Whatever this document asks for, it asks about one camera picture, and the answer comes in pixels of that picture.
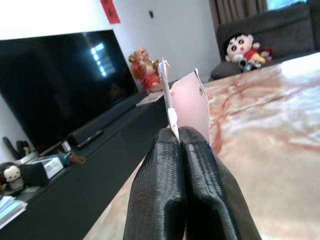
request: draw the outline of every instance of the white wall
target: white wall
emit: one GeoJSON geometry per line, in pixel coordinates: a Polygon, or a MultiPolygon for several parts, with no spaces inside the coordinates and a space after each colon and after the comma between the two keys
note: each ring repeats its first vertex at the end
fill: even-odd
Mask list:
{"type": "MultiPolygon", "coordinates": [[[[199,69],[206,81],[219,63],[209,0],[114,0],[121,24],[110,25],[100,0],[0,0],[0,40],[112,29],[125,58],[140,46],[165,57],[174,81],[199,69]],[[149,10],[154,19],[149,17],[149,10]]],[[[0,96],[0,137],[26,135],[0,96]]],[[[0,143],[0,162],[10,160],[0,143]]]]}

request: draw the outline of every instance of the red figurine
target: red figurine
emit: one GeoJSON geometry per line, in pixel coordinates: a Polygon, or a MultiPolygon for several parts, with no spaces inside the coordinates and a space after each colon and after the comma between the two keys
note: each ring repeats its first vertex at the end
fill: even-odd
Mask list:
{"type": "Polygon", "coordinates": [[[150,61],[149,53],[144,47],[139,47],[129,56],[133,72],[140,80],[147,94],[161,91],[162,85],[159,78],[159,61],[150,61]]]}

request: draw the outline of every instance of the curtain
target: curtain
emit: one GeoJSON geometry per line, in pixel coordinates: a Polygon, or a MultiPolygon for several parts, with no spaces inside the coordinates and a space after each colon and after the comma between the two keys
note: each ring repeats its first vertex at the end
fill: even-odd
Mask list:
{"type": "Polygon", "coordinates": [[[268,10],[267,0],[210,0],[214,27],[268,10]]]}

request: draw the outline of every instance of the stuffed toy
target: stuffed toy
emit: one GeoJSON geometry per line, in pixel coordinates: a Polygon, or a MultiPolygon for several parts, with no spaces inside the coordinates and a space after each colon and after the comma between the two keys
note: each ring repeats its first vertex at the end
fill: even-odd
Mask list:
{"type": "Polygon", "coordinates": [[[144,47],[139,47],[129,56],[129,62],[137,78],[139,78],[143,89],[147,94],[162,90],[158,73],[159,61],[149,60],[149,53],[144,47]]]}
{"type": "Polygon", "coordinates": [[[251,34],[237,33],[224,43],[225,60],[238,64],[244,71],[261,68],[271,61],[270,48],[260,49],[260,43],[254,42],[251,34]]]}
{"type": "Polygon", "coordinates": [[[20,168],[12,162],[0,164],[0,184],[6,184],[6,189],[17,190],[23,188],[24,182],[21,178],[20,168]]]}

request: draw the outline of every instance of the window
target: window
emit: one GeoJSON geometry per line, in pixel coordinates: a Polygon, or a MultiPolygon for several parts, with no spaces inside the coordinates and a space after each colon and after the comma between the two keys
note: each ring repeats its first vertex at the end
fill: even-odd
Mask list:
{"type": "Polygon", "coordinates": [[[268,10],[281,9],[295,3],[305,3],[307,0],[266,0],[268,10]]]}

